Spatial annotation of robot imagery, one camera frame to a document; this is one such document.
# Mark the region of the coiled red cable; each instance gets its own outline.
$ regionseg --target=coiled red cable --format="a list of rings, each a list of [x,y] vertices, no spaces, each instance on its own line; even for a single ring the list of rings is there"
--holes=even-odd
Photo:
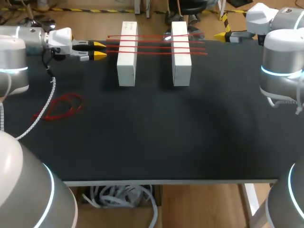
[[[72,97],[77,98],[79,100],[80,103],[79,103],[78,107],[74,106]],[[68,105],[70,105],[69,110],[60,115],[50,115],[50,113],[52,112],[52,110],[54,109],[55,105],[58,102],[65,102]],[[52,120],[59,120],[62,118],[70,117],[70,116],[74,115],[75,113],[79,112],[79,110],[81,108],[82,108],[82,97],[80,95],[75,94],[75,93],[64,94],[61,97],[56,98],[51,102],[48,111],[46,112],[45,116],[43,116],[41,119],[46,120],[46,121],[52,121]],[[38,114],[35,114],[32,117],[32,121],[34,121],[37,117],[38,117]]]

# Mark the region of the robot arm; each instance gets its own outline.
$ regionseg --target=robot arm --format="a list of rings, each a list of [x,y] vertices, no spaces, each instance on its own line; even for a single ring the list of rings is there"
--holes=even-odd
[[[304,9],[270,9],[262,3],[246,16],[247,29],[258,35],[264,45],[260,90],[272,106],[298,103],[302,110],[304,90],[301,85],[304,67]]]

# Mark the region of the black wire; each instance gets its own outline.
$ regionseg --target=black wire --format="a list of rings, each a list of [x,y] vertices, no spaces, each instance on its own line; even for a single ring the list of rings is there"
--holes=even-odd
[[[295,5],[296,5],[297,7],[300,7],[300,8],[302,8],[302,9],[303,9],[303,7],[302,7],[302,6],[299,6],[299,5],[298,5],[298,0],[295,0],[295,2],[294,2],[294,3],[295,3]]]
[[[44,56],[45,56],[47,51],[50,51],[51,57],[47,61],[45,61]],[[41,56],[42,64],[45,67],[45,69],[47,70],[48,75],[50,75],[51,77],[55,77],[55,76],[53,74],[53,71],[50,69],[49,63],[54,58],[54,55],[55,55],[56,52],[60,52],[60,50],[55,49],[55,48],[44,49],[43,52],[42,52],[42,56]]]

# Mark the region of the cable bundle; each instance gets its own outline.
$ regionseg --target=cable bundle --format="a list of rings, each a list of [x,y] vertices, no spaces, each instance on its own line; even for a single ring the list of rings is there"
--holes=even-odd
[[[149,228],[155,226],[158,211],[155,199],[152,195],[152,185],[150,185],[150,191],[141,185],[110,185],[105,186],[101,191],[99,190],[99,186],[91,186],[90,198],[85,194],[82,194],[83,198],[95,208],[135,208],[146,194],[148,196],[146,201],[151,200],[154,211]]]

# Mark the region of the tangled white cable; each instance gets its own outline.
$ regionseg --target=tangled white cable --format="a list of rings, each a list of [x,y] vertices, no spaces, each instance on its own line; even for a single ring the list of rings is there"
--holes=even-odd
[[[95,208],[113,208],[113,207],[123,207],[123,208],[134,208],[137,207],[141,199],[144,196],[144,193],[148,196],[146,200],[151,199],[153,206],[154,215],[152,221],[149,225],[149,228],[155,226],[158,211],[155,199],[152,194],[152,185],[150,185],[150,191],[140,185],[130,185],[130,186],[105,186],[98,194],[99,187],[91,186],[90,187],[90,199],[82,194],[83,198],[88,201]]]
[[[22,134],[20,135],[19,137],[17,137],[16,139],[17,140],[20,140],[22,139],[24,136],[26,136],[35,126],[36,124],[38,123],[38,121],[41,119],[43,113],[45,112],[45,110],[47,109],[49,103],[51,102],[52,98],[53,98],[53,95],[54,95],[54,92],[55,92],[55,88],[56,88],[56,79],[55,77],[52,78],[53,80],[51,81],[51,83],[53,83],[53,86],[52,86],[52,90],[51,90],[51,93],[47,99],[47,102],[46,104],[44,105],[44,107],[42,108],[41,112],[39,113],[37,119],[32,123],[32,125]]]
[[[10,76],[10,74],[7,71],[5,71],[5,70],[3,70],[3,71],[8,76],[8,88],[7,88],[6,92],[5,92],[4,97],[2,98],[2,101],[5,100],[5,98],[8,96],[8,94],[10,92],[10,89],[11,89],[11,76]],[[2,102],[0,102],[0,131],[4,131],[4,107],[3,107],[3,103]]]

